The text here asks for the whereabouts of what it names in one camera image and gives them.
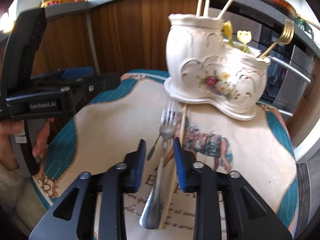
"triangular cutout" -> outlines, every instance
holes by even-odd
[[[56,208],[56,210],[53,212],[53,216],[65,221],[69,221],[72,217],[72,212],[76,203],[78,192],[79,189],[74,188]]]
[[[250,220],[255,220],[257,218],[266,216],[267,211],[259,203],[258,199],[247,189],[247,187],[242,187],[241,193]]]

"oven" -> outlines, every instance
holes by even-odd
[[[216,17],[220,10],[209,9],[209,16]],[[251,31],[250,47],[264,51],[280,36],[267,26],[246,17],[226,12],[224,19],[231,20],[234,40],[238,30]],[[296,44],[278,44],[270,53],[271,64],[268,67],[266,89],[261,101],[277,107],[285,122],[292,117],[308,83],[313,69],[313,58],[308,56]]]

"metal bolt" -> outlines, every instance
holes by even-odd
[[[127,164],[118,163],[116,167],[117,167],[118,170],[123,170],[123,169],[125,169],[127,167]]]
[[[89,177],[90,177],[90,173],[87,172],[87,171],[81,173],[81,175],[80,175],[80,178],[81,178],[81,179],[87,179],[87,178],[89,178]]]
[[[69,91],[70,90],[70,87],[63,87],[61,88],[61,92],[66,92],[66,91]]]
[[[237,178],[240,177],[240,173],[237,172],[237,171],[231,171],[231,172],[229,173],[229,175],[230,175],[230,177],[232,177],[232,178],[234,178],[234,179],[237,179]]]
[[[89,88],[88,88],[89,92],[92,92],[94,90],[94,86],[93,85],[90,85]]]
[[[196,169],[202,169],[204,167],[204,164],[201,162],[195,162],[192,164],[192,166]]]

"white ceramic utensil holder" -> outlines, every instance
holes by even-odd
[[[169,20],[166,92],[184,103],[212,104],[238,120],[252,119],[270,60],[224,43],[221,19],[177,14]]]

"countertop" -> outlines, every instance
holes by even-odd
[[[65,3],[47,7],[45,13],[47,18],[58,17],[63,14],[89,11],[96,6],[112,1],[115,0],[89,0],[88,2]],[[227,0],[211,0],[210,7],[215,8],[216,3],[218,4],[216,8],[219,8],[221,7],[221,4],[226,1]],[[271,27],[273,25],[283,26],[284,20],[288,18],[272,6],[260,0],[234,0],[231,9],[232,8],[237,8],[239,14],[243,16],[247,16]],[[5,37],[7,37],[6,34],[0,35],[0,42]],[[294,37],[300,40],[307,47],[307,50],[311,49],[320,58],[320,49],[304,31],[300,28],[295,28]]]

